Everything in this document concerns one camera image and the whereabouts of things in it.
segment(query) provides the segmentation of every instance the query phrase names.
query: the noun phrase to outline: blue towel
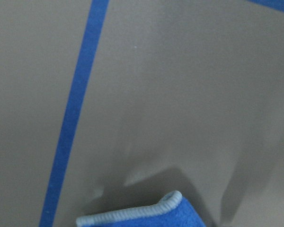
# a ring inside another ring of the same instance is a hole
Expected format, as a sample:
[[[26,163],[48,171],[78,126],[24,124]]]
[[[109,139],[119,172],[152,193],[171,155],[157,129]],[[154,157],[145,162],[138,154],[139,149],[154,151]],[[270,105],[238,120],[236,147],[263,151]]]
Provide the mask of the blue towel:
[[[78,227],[205,227],[189,201],[179,191],[157,204],[83,216]]]

